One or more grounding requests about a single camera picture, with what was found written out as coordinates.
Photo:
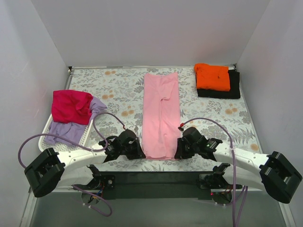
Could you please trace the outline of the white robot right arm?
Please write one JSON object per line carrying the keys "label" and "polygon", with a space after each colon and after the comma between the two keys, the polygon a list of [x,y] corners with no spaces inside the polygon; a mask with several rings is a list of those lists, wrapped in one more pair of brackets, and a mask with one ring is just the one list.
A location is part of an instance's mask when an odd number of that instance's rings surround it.
{"label": "white robot right arm", "polygon": [[289,204],[303,177],[281,153],[259,154],[239,148],[231,149],[222,140],[207,139],[190,127],[178,139],[175,159],[188,159],[195,154],[219,162],[213,172],[200,179],[209,189],[225,189],[235,184],[266,191],[278,202]]}

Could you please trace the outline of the orange folded t shirt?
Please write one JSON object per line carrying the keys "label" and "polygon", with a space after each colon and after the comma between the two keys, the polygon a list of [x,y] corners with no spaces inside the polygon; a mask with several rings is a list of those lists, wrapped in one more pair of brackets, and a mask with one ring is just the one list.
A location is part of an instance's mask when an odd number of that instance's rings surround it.
{"label": "orange folded t shirt", "polygon": [[196,88],[215,91],[230,91],[229,67],[198,63],[194,65]]}

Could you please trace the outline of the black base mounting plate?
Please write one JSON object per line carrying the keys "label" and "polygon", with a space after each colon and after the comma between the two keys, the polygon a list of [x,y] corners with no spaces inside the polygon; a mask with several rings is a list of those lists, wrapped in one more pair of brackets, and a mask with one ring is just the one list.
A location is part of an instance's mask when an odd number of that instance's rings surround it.
{"label": "black base mounting plate", "polygon": [[212,190],[231,192],[232,186],[202,172],[101,172],[96,188],[103,189],[105,199],[198,198],[210,200]]}

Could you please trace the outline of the lavender t shirt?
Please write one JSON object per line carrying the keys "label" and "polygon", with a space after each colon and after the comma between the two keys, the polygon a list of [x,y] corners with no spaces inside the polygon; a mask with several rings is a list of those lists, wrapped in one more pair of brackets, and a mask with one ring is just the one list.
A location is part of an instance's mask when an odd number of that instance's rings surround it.
{"label": "lavender t shirt", "polygon": [[[91,110],[92,113],[89,119],[89,123],[90,123],[97,114],[104,112],[107,109],[107,106],[98,98],[93,97],[89,109]],[[51,121],[48,133],[60,136],[62,138],[65,138],[67,140],[79,144],[87,126],[88,125],[78,124],[74,122],[60,123],[60,122]],[[63,143],[68,147],[73,145],[68,141],[53,136],[45,136],[44,141],[52,146],[56,145],[56,143]]]}

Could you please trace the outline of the red t shirt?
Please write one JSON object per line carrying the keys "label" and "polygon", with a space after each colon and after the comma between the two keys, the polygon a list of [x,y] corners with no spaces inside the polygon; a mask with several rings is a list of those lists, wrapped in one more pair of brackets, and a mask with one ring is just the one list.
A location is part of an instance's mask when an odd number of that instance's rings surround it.
{"label": "red t shirt", "polygon": [[93,96],[76,90],[53,92],[51,114],[54,122],[88,125],[91,118],[90,103]]}

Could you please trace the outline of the black folded t shirt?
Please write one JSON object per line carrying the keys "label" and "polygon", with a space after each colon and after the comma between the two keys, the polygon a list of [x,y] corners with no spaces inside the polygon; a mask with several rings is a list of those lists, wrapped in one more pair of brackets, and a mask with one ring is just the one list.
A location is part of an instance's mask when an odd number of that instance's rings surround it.
{"label": "black folded t shirt", "polygon": [[240,73],[237,70],[229,70],[230,91],[217,91],[210,89],[197,89],[198,97],[217,99],[240,99]]}

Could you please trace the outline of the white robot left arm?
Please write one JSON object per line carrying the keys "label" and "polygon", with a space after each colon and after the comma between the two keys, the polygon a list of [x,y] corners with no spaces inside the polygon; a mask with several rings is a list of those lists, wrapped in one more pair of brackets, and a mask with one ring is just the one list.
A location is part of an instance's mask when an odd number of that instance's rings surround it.
{"label": "white robot left arm", "polygon": [[24,173],[37,198],[44,197],[60,186],[85,185],[90,189],[100,186],[101,178],[95,164],[116,160],[124,155],[129,160],[144,159],[140,142],[131,130],[110,136],[91,148],[77,145],[73,151],[47,148],[37,156]]}

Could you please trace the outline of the floral table cloth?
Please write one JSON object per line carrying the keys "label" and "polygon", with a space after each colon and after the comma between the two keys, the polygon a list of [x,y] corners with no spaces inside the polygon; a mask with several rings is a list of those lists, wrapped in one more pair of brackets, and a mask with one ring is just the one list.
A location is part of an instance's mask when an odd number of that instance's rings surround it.
{"label": "floral table cloth", "polygon": [[119,135],[122,127],[142,134],[144,75],[178,74],[180,117],[207,138],[232,142],[235,148],[260,153],[258,139],[243,97],[235,100],[198,97],[193,68],[79,69],[69,88],[84,91],[107,106],[107,114],[96,119],[86,146],[102,137]]}

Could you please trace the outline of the pink t shirt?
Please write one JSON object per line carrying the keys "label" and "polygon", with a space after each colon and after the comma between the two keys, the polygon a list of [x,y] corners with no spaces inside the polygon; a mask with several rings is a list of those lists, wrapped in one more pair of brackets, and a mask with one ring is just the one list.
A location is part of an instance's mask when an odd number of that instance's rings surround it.
{"label": "pink t shirt", "polygon": [[178,74],[144,76],[142,148],[149,159],[173,159],[180,137]]}

